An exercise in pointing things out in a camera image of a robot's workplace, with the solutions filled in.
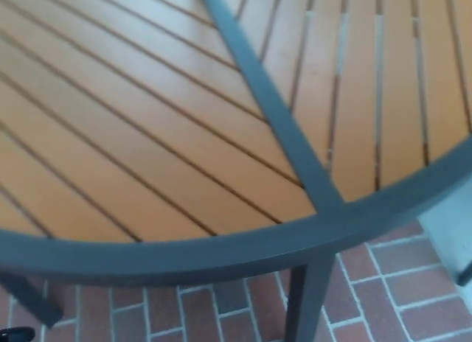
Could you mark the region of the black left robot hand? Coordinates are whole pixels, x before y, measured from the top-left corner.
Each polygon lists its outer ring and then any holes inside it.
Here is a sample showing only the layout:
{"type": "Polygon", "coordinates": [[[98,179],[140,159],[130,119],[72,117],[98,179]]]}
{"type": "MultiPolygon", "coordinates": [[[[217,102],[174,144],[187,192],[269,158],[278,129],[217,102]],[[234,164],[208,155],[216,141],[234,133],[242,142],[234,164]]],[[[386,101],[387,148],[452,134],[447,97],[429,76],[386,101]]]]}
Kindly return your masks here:
{"type": "Polygon", "coordinates": [[[32,327],[12,327],[0,330],[0,342],[30,342],[35,338],[32,327]]]}

